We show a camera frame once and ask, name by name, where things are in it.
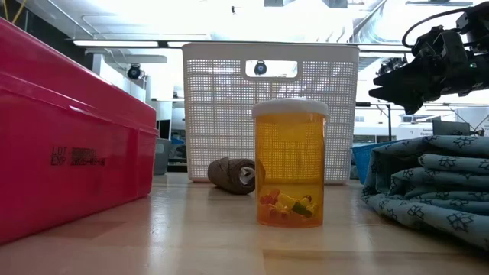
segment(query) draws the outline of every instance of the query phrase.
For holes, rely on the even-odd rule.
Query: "blue patterned blanket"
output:
[[[421,137],[374,148],[362,192],[380,215],[489,250],[489,137]]]

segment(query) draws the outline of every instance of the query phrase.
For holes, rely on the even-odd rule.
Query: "blue bin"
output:
[[[355,163],[357,165],[358,178],[360,179],[361,184],[364,184],[365,179],[367,178],[368,164],[370,163],[370,155],[372,149],[396,142],[398,141],[381,142],[377,144],[357,146],[351,149],[353,151],[353,157],[355,158]]]

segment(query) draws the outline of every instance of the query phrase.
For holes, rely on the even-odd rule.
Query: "black cable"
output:
[[[402,40],[402,42],[403,42],[403,46],[405,46],[405,47],[407,47],[407,48],[412,48],[412,47],[414,47],[414,45],[408,45],[408,44],[407,44],[407,42],[406,42],[406,38],[407,38],[407,35],[408,35],[408,34],[409,34],[411,31],[413,31],[413,30],[414,30],[416,27],[418,27],[418,26],[419,26],[419,25],[421,25],[422,23],[427,22],[427,21],[430,21],[430,20],[435,19],[435,18],[440,18],[440,17],[442,17],[442,16],[446,16],[446,15],[453,15],[453,14],[455,14],[455,13],[459,13],[459,12],[465,12],[465,11],[467,11],[468,9],[469,9],[469,7],[467,7],[467,8],[457,8],[457,9],[454,9],[454,10],[451,10],[451,11],[444,11],[444,12],[440,12],[440,13],[438,13],[437,15],[432,15],[432,16],[430,16],[430,17],[428,17],[428,18],[422,19],[421,21],[419,21],[418,23],[414,24],[412,27],[410,27],[410,28],[409,28],[409,29],[406,31],[406,33],[405,33],[405,34],[404,34],[404,36],[403,36],[403,40]]]

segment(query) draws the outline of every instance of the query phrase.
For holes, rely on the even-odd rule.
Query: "red plastic bin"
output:
[[[0,244],[146,196],[156,112],[0,20]]]

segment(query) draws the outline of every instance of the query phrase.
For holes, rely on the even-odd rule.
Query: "window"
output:
[[[418,123],[431,123],[433,119],[439,119],[439,117],[434,117],[433,115],[403,115],[402,118],[404,123],[411,123],[415,121]]]
[[[366,144],[366,143],[375,143],[375,136],[366,135],[366,134],[353,135],[353,144]]]
[[[392,136],[392,141],[395,141],[396,140],[396,136]],[[389,141],[389,136],[377,136],[376,137],[376,141],[377,143],[380,143],[380,142],[386,142],[386,141]]]
[[[404,115],[403,116],[403,122],[410,123],[411,121],[413,121],[413,116],[412,115]]]

